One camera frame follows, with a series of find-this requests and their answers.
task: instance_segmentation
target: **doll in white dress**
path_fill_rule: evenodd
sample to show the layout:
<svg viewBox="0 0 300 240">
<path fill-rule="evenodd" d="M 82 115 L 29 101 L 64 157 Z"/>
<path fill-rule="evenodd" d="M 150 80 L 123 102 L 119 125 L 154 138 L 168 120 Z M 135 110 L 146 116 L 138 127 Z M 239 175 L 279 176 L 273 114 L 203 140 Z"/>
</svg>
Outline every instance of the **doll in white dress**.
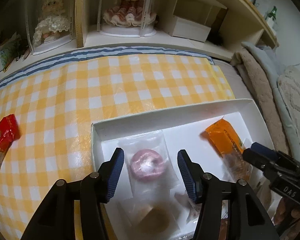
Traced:
<svg viewBox="0 0 300 240">
<path fill-rule="evenodd" d="M 70 21 L 65 16 L 63 0 L 43 0 L 38 25 L 34 30 L 33 45 L 35 47 L 60 38 L 62 31 L 69 31 Z"/>
</svg>

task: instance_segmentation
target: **yellow gingham tablecloth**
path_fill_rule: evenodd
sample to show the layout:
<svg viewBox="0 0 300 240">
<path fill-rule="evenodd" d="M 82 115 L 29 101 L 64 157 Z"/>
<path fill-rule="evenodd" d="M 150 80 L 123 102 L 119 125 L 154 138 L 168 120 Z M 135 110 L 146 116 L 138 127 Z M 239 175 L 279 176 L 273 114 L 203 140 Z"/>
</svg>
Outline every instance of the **yellow gingham tablecloth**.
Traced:
<svg viewBox="0 0 300 240">
<path fill-rule="evenodd" d="M 0 120 L 15 114 L 22 134 L 0 170 L 3 236 L 21 238 L 56 180 L 71 182 L 92 172 L 92 122 L 234 99 L 220 68 L 212 64 L 211 58 L 187 51 L 103 48 L 57 56 L 2 81 Z"/>
</svg>

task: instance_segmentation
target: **orange wrapper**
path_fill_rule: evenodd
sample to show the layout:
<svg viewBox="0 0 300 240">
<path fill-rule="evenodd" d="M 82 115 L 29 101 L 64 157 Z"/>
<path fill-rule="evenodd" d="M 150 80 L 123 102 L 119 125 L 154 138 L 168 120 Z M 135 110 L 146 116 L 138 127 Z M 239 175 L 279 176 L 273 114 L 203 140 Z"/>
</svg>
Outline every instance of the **orange wrapper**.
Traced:
<svg viewBox="0 0 300 240">
<path fill-rule="evenodd" d="M 232 125 L 224 119 L 220 119 L 206 129 L 209 141 L 217 148 L 234 180 L 249 180 L 252 167 L 242 158 L 245 149 L 239 136 Z"/>
</svg>

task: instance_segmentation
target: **red snack package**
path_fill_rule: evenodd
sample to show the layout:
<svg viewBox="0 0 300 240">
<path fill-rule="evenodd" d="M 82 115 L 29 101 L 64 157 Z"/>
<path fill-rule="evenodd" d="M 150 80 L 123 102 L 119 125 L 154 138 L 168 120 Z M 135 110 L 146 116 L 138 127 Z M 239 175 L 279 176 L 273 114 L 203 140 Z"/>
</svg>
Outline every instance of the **red snack package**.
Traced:
<svg viewBox="0 0 300 240">
<path fill-rule="evenodd" d="M 11 143 L 20 138 L 19 127 L 14 114 L 0 121 L 0 168 Z"/>
</svg>

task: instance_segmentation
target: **pink donut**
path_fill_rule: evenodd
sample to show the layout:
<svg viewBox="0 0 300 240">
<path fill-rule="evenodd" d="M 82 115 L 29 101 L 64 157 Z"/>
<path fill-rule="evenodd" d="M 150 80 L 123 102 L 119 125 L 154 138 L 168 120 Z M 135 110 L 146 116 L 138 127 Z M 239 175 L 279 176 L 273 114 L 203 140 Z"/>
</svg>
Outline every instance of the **pink donut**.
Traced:
<svg viewBox="0 0 300 240">
<path fill-rule="evenodd" d="M 152 181 L 164 173 L 166 163 L 156 151 L 143 149 L 131 158 L 130 169 L 137 180 Z"/>
</svg>

